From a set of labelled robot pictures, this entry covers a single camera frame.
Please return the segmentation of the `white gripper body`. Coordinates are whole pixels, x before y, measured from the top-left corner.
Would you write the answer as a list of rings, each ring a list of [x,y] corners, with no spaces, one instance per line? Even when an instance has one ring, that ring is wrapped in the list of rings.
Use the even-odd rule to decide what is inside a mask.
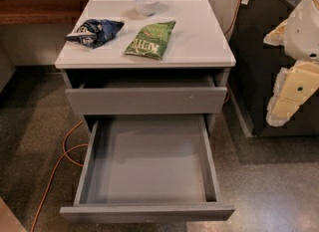
[[[289,15],[284,50],[295,60],[319,62],[319,0],[301,0]]]

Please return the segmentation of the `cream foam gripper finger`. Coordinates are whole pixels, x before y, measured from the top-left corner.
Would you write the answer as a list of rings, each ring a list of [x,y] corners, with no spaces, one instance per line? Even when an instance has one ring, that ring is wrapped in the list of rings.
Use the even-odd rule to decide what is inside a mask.
[[[284,46],[286,25],[287,21],[282,21],[275,29],[264,37],[263,43],[271,46]]]
[[[298,60],[290,69],[281,68],[267,105],[267,123],[283,126],[318,89],[318,62]]]

